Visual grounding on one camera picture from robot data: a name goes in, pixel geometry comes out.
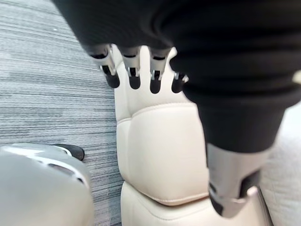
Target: gray carpet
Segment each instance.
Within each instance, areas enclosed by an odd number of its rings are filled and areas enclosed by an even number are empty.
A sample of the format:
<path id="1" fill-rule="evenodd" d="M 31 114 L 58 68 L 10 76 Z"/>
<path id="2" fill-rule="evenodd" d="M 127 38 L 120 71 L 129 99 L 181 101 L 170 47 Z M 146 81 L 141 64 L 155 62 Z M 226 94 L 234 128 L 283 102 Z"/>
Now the gray carpet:
<path id="1" fill-rule="evenodd" d="M 95 225 L 120 224 L 113 90 L 49 0 L 0 1 L 0 145 L 85 148 Z"/>

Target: gray striped carpet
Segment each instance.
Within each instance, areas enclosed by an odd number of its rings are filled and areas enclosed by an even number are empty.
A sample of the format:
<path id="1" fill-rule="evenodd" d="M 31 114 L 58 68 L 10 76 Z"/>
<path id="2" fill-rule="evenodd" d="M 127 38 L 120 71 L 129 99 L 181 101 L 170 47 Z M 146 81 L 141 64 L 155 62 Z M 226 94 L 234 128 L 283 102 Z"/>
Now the gray striped carpet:
<path id="1" fill-rule="evenodd" d="M 0 1 L 0 145 L 86 150 L 95 225 L 120 223 L 113 90 L 49 0 Z"/>

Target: cream leather seat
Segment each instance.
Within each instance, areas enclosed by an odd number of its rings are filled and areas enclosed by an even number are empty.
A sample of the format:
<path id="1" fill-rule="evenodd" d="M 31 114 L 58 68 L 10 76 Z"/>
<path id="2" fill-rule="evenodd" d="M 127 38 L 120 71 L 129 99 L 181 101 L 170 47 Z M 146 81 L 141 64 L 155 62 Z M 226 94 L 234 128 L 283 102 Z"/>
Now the cream leather seat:
<path id="1" fill-rule="evenodd" d="M 182 92 L 171 91 L 174 73 L 169 64 L 161 91 L 152 94 L 149 61 L 148 49 L 142 47 L 137 90 L 130 88 L 124 65 L 118 66 L 117 152 L 125 180 L 122 225 L 269 226 L 259 197 L 233 219 L 215 213 L 208 199 L 205 143 L 197 108 Z"/>

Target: robotic hand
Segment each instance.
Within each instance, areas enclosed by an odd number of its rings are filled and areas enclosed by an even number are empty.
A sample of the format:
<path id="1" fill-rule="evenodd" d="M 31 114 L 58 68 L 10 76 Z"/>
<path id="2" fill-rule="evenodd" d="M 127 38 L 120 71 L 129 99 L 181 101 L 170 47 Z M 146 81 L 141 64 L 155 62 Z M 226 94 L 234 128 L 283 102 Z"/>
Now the robotic hand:
<path id="1" fill-rule="evenodd" d="M 235 216 L 256 192 L 285 109 L 301 98 L 292 80 L 301 61 L 299 1 L 53 2 L 112 88 L 119 77 L 111 43 L 123 55 L 133 89 L 140 86 L 140 46 L 150 48 L 154 94 L 169 50 L 177 48 L 171 89 L 183 89 L 198 106 L 212 204 L 221 216 Z"/>

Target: stitched seam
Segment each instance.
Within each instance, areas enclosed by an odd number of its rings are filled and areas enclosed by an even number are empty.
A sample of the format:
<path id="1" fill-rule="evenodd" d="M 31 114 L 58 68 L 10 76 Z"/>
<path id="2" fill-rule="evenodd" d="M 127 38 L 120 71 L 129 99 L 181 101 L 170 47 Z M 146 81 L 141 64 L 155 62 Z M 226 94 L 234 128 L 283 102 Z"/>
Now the stitched seam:
<path id="1" fill-rule="evenodd" d="M 123 122 L 125 122 L 125 121 L 131 121 L 131 120 L 132 120 L 132 118 L 125 118 L 125 119 L 122 119 L 122 120 L 120 120 L 120 121 L 117 122 L 117 125 L 119 125 L 119 124 L 121 124 L 121 123 L 123 123 Z"/>
<path id="2" fill-rule="evenodd" d="M 201 193 L 201 194 L 195 194 L 195 195 L 191 195 L 191 196 L 188 196 L 188 197 L 185 197 L 185 198 L 180 198 L 180 199 L 169 199 L 169 200 L 164 200 L 164 199 L 158 199 L 158 198 L 155 198 L 151 195 L 148 195 L 144 192 L 141 192 L 140 190 L 137 189 L 137 191 L 139 191 L 140 193 L 150 197 L 151 199 L 155 200 L 155 201 L 160 201 L 160 202 L 180 202 L 180 201 L 184 201 L 184 200 L 187 200 L 187 199 L 201 199 L 201 198 L 204 198 L 204 197 L 208 197 L 208 192 L 204 192 L 204 193 Z"/>
<path id="3" fill-rule="evenodd" d="M 139 111 L 135 112 L 132 115 L 132 118 L 134 118 L 135 116 L 140 115 L 142 113 L 145 113 L 145 112 L 161 110 L 161 109 L 164 109 L 164 108 L 185 108 L 185 107 L 193 108 L 194 106 L 191 105 L 191 103 L 169 103 L 169 104 L 153 105 L 153 106 L 145 107 L 145 108 L 140 109 Z"/>
<path id="4" fill-rule="evenodd" d="M 153 212 L 151 212 L 145 205 L 144 205 L 144 203 L 141 201 L 141 198 L 140 197 L 137 197 L 137 200 L 138 200 L 138 202 L 153 216 L 153 217 L 156 217 L 156 218 L 158 218 L 158 219 L 160 219 L 160 220 L 164 220 L 164 221 L 172 221 L 172 220 L 178 220 L 178 219 L 181 219 L 181 218 L 184 218 L 184 217 L 187 217 L 187 216 L 191 216 L 191 215 L 193 215 L 193 214 L 195 214 L 195 213 L 197 213 L 197 212 L 200 212 L 200 211 L 202 211 L 202 210 L 204 210 L 204 209 L 207 209 L 208 207 L 203 207 L 203 208 L 200 208 L 200 209 L 198 209 L 198 210 L 195 210 L 194 212 L 191 212 L 191 213 L 187 213 L 187 214 L 185 214 L 185 215 L 182 215 L 182 216 L 179 216 L 179 217 L 175 217 L 175 218 L 172 218 L 172 219 L 164 219 L 164 218 L 162 218 L 162 217 L 159 217 L 158 215 L 156 215 L 156 214 L 154 214 Z"/>

